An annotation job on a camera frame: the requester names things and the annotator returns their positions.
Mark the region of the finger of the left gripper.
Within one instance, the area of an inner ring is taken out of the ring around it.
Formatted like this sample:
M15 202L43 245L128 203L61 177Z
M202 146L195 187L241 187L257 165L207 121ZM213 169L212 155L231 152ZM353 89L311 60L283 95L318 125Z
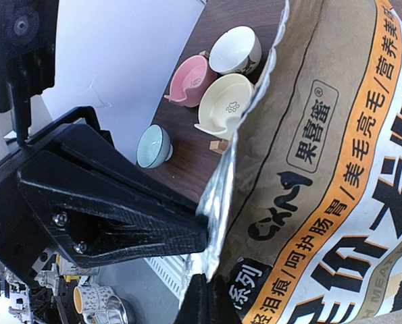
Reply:
M56 249L81 267L207 246L195 203L117 152L41 151L19 168L18 189Z
M89 125L69 125L47 156L50 215L205 219L197 203L143 173Z

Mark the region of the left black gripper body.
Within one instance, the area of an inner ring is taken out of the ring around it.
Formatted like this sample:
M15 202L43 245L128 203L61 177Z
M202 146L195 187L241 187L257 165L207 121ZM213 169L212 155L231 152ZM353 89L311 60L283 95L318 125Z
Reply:
M84 122L97 132L101 131L93 107L76 107L0 161L0 262L25 284L34 283L46 264L40 256L44 252L51 254L54 248L18 190L17 170L41 150L49 148L54 137L77 121Z

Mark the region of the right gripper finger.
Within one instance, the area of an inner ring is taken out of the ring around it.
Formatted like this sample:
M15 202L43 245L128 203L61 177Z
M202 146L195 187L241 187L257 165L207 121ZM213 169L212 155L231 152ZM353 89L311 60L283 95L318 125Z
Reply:
M205 274L192 276L178 312L178 324L241 324L227 287L221 275L209 282Z

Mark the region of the pet food bag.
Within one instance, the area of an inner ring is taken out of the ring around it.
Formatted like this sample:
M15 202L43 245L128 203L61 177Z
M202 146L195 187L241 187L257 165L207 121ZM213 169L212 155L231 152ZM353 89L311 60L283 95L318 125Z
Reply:
M241 323L350 323L402 309L402 20L389 1L287 1L202 194Z

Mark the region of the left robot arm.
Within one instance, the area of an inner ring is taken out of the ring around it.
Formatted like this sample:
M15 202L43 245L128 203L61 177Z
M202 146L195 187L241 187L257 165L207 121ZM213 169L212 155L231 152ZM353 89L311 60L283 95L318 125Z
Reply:
M32 284L53 253L82 268L206 249L207 217L139 171L77 107L30 135L31 99L55 84L57 1L0 1L0 261Z

